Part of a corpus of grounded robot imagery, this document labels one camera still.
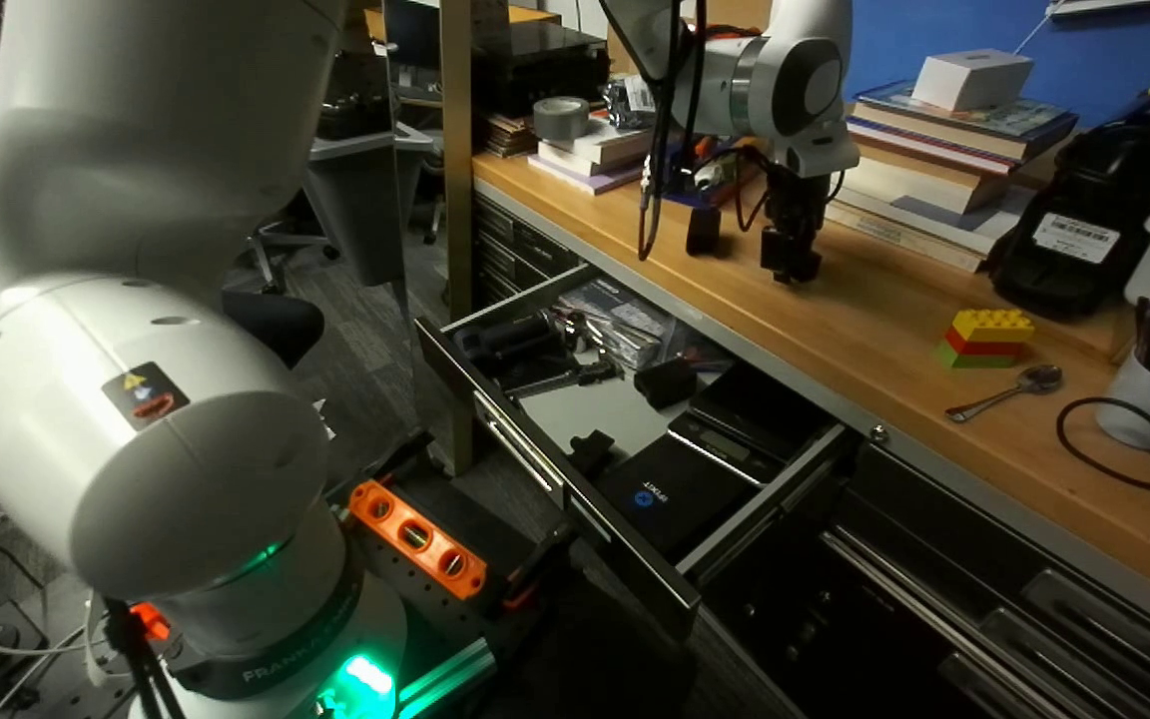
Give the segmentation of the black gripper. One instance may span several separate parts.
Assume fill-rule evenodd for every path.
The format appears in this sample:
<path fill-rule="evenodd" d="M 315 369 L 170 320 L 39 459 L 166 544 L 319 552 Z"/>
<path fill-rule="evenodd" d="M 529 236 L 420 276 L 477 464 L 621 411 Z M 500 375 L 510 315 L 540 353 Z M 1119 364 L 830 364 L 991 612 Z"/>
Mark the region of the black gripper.
<path fill-rule="evenodd" d="M 789 254 L 799 247 L 799 284 L 813 284 L 825 267 L 817 254 L 817 236 L 825 228 L 830 180 L 828 176 L 795 176 L 791 168 L 766 168 L 766 228 L 761 264 L 789 282 Z"/>

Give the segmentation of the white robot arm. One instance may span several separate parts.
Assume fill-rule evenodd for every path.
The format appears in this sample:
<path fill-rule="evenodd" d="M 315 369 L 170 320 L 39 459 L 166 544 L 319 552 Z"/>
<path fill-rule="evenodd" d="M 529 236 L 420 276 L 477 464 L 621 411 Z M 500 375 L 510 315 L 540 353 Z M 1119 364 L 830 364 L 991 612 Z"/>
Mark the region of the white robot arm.
<path fill-rule="evenodd" d="M 0 513 L 103 598 L 138 719 L 401 719 L 404 602 L 222 312 L 343 33 L 349 0 L 6 0 Z"/>

